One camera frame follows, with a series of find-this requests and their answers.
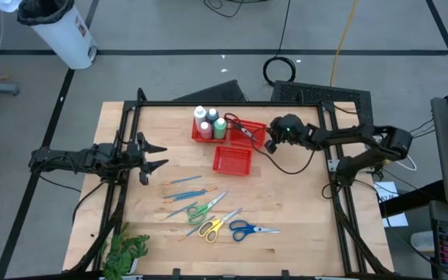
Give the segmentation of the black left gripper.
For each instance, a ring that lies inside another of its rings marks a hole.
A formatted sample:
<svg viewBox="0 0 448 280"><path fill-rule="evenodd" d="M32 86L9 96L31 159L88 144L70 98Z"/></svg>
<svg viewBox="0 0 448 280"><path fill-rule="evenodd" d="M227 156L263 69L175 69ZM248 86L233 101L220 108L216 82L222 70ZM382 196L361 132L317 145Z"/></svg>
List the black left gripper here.
<svg viewBox="0 0 448 280"><path fill-rule="evenodd" d="M126 160L129 168L138 167L139 181L142 185L148 185L148 175L153 171L169 162L168 159L161 159L154 162L148 162L146 153L164 152L167 148L149 144L142 132L136 135L137 142L129 142L126 149Z"/></svg>

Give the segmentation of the red-handled scissors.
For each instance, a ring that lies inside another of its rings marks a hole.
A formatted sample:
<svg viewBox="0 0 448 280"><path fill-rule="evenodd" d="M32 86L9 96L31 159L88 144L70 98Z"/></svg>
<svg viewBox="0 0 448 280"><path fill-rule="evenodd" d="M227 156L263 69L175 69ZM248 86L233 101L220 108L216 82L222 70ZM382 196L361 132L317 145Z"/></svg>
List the red-handled scissors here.
<svg viewBox="0 0 448 280"><path fill-rule="evenodd" d="M225 113L224 120L227 122L228 129L236 129L251 139L252 142L258 142L254 135L244 126L241 120L233 113Z"/></svg>

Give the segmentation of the red paint bottle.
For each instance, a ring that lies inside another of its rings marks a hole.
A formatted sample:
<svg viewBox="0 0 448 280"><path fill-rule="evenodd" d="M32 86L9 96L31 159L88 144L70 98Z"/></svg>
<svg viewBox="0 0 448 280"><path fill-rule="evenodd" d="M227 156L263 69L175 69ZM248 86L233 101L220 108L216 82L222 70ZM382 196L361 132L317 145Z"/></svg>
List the red paint bottle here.
<svg viewBox="0 0 448 280"><path fill-rule="evenodd" d="M200 123L198 131L200 133L200 136L203 139L212 139L213 138L212 125L210 123L208 123L207 121L203 121Z"/></svg>

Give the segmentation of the white paint bottle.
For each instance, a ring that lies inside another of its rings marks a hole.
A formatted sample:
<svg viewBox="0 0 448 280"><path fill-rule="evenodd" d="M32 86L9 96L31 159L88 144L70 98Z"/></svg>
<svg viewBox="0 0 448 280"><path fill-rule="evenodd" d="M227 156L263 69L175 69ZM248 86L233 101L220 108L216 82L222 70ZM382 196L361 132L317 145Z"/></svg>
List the white paint bottle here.
<svg viewBox="0 0 448 280"><path fill-rule="evenodd" d="M197 128L201 127L201 123L206 122L207 110L203 106L197 106L194 109L194 121Z"/></svg>

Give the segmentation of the green paint bottle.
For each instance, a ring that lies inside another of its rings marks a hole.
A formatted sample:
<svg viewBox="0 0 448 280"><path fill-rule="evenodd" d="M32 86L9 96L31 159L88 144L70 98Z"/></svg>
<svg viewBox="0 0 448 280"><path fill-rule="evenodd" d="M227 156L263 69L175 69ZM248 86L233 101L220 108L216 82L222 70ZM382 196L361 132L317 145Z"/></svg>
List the green paint bottle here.
<svg viewBox="0 0 448 280"><path fill-rule="evenodd" d="M227 122L223 117L218 118L213 123L213 138L224 139L227 132Z"/></svg>

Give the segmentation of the green-handled scissors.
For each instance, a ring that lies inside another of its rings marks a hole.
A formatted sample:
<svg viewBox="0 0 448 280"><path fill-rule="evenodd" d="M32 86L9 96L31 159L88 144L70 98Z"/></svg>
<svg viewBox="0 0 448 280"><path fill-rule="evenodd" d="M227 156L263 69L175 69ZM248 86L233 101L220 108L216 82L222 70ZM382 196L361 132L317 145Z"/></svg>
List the green-handled scissors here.
<svg viewBox="0 0 448 280"><path fill-rule="evenodd" d="M219 202L221 201L226 195L228 194L228 191L224 191L220 195L218 195L216 198L211 200L209 203L200 205L200 206L191 206L186 210L187 216L188 216L188 223L190 225L196 226L201 225L208 212Z"/></svg>

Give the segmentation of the yellow-handled scissors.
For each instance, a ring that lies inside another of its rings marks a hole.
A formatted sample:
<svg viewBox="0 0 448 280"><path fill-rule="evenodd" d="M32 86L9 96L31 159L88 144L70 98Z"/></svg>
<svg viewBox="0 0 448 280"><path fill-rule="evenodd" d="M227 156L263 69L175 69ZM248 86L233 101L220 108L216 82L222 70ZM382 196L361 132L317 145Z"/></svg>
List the yellow-handled scissors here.
<svg viewBox="0 0 448 280"><path fill-rule="evenodd" d="M214 220L208 220L204 222L198 229L198 235L204 237L208 243L214 243L218 237L219 229L232 217L242 212L242 208L229 213L228 215Z"/></svg>

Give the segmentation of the blue-handled scissors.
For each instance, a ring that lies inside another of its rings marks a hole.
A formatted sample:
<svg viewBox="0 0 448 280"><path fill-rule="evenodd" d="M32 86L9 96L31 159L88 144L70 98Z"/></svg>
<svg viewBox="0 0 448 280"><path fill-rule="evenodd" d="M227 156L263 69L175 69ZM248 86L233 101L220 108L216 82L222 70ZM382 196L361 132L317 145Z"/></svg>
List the blue-handled scissors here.
<svg viewBox="0 0 448 280"><path fill-rule="evenodd" d="M229 224L229 229L233 232L233 240L242 241L246 236L252 233L280 233L279 229L271 229L252 225L245 220L235 220Z"/></svg>

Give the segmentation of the red plastic mesh basket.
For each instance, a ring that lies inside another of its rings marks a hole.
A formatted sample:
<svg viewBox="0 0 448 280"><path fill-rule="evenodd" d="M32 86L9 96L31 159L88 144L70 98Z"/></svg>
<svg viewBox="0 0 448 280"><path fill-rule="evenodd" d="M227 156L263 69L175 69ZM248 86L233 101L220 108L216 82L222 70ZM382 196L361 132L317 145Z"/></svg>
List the red plastic mesh basket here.
<svg viewBox="0 0 448 280"><path fill-rule="evenodd" d="M231 129L229 132L230 144L245 148L259 148L263 145L265 141L266 124L248 120L241 120L241 122L254 135L258 142L252 142L251 139L244 135L241 131Z"/></svg>
<svg viewBox="0 0 448 280"><path fill-rule="evenodd" d="M226 135L224 138L222 139L216 139L216 138L203 138L199 131L198 131L198 126L196 124L196 121L193 121L192 124L192 132L191 132L191 138L196 141L196 142L200 142L200 143L216 143L216 144L221 144L221 143L226 143L229 141L229 132L226 132Z"/></svg>
<svg viewBox="0 0 448 280"><path fill-rule="evenodd" d="M232 146L217 146L212 169L217 173L247 176L250 174L252 152Z"/></svg>

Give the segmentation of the black perforated computer case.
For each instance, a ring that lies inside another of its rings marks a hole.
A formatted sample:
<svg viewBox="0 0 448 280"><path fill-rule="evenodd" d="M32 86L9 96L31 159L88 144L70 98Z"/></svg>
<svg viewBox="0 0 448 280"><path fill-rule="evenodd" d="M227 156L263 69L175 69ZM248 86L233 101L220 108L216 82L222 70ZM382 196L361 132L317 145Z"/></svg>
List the black perforated computer case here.
<svg viewBox="0 0 448 280"><path fill-rule="evenodd" d="M373 124L373 108L368 91L277 81L271 102L322 103L327 105L330 112L334 111L334 102L352 102L355 104L359 123Z"/></svg>

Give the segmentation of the black flat panel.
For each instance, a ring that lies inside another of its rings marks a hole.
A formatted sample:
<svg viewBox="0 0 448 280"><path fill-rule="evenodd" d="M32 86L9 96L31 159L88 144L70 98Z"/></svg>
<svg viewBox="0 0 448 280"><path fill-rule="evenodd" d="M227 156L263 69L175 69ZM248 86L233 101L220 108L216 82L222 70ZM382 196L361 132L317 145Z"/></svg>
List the black flat panel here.
<svg viewBox="0 0 448 280"><path fill-rule="evenodd" d="M224 102L224 101L247 101L245 94L240 88L238 81L233 79L216 86L199 90L174 99L174 101L187 102Z"/></svg>

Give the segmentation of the green plant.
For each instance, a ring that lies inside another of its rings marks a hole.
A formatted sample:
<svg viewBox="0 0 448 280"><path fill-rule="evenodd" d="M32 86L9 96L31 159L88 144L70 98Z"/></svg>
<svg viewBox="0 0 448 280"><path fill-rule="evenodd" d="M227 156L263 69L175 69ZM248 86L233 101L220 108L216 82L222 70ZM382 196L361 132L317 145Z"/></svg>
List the green plant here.
<svg viewBox="0 0 448 280"><path fill-rule="evenodd" d="M129 222L125 222L121 231L110 239L110 251L102 263L103 276L106 280L122 280L127 275L136 259L144 257L149 249L146 242L150 235L129 233Z"/></svg>

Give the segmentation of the white paper sheet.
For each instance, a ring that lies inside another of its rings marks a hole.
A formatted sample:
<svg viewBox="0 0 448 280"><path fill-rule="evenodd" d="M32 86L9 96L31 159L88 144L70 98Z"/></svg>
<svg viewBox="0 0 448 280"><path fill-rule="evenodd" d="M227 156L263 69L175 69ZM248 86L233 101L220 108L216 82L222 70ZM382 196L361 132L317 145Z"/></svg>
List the white paper sheet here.
<svg viewBox="0 0 448 280"><path fill-rule="evenodd" d="M399 196L397 188L393 181L387 182L375 182L374 187L379 196L379 202L390 200L391 198L397 198ZM386 218L382 218L383 226L385 228L389 227L407 227L408 220L404 213L392 215Z"/></svg>

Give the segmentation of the black beam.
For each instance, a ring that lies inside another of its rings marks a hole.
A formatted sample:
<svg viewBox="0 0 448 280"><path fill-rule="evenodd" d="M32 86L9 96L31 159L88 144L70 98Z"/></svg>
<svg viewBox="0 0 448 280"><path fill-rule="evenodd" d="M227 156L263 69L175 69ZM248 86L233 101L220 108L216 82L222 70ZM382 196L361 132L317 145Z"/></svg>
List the black beam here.
<svg viewBox="0 0 448 280"><path fill-rule="evenodd" d="M438 180L417 190L380 202L380 214L383 218L398 215L402 212L427 206L431 201L446 202L443 180Z"/></svg>

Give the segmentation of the white trash can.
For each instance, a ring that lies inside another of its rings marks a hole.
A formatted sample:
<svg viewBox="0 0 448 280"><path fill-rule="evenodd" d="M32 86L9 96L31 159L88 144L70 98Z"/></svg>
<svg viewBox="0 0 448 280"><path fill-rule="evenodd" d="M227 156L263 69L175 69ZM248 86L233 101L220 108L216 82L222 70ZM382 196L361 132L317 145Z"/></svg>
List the white trash can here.
<svg viewBox="0 0 448 280"><path fill-rule="evenodd" d="M17 21L30 27L70 68L89 68L97 45L75 0L22 0Z"/></svg>

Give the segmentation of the white round object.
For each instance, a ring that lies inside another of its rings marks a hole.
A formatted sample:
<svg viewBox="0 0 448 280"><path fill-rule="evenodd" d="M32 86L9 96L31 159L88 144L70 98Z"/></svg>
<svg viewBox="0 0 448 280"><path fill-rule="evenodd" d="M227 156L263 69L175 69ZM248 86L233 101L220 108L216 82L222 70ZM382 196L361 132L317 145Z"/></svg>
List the white round object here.
<svg viewBox="0 0 448 280"><path fill-rule="evenodd" d="M431 255L435 252L432 230L411 234L410 243L421 253Z"/></svg>

